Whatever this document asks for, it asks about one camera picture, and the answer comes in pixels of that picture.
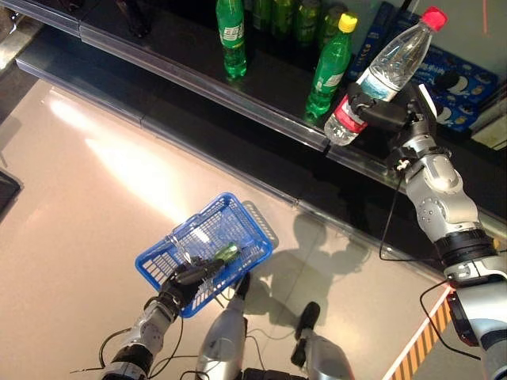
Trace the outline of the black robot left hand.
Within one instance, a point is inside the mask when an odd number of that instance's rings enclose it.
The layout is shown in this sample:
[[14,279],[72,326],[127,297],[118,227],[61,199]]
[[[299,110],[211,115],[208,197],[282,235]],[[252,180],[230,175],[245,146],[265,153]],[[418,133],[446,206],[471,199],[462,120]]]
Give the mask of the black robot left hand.
[[212,259],[178,266],[161,286],[156,300],[168,309],[181,312],[204,281],[211,279],[224,265],[224,260]]

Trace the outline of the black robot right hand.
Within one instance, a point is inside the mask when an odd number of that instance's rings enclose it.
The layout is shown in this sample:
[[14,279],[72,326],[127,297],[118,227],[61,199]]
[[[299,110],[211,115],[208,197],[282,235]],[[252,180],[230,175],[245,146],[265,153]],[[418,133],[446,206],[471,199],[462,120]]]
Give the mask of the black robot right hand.
[[410,135],[436,133],[436,106],[424,84],[409,82],[393,101],[367,95],[357,83],[347,88],[350,118],[356,124],[350,130],[360,134],[366,127]]

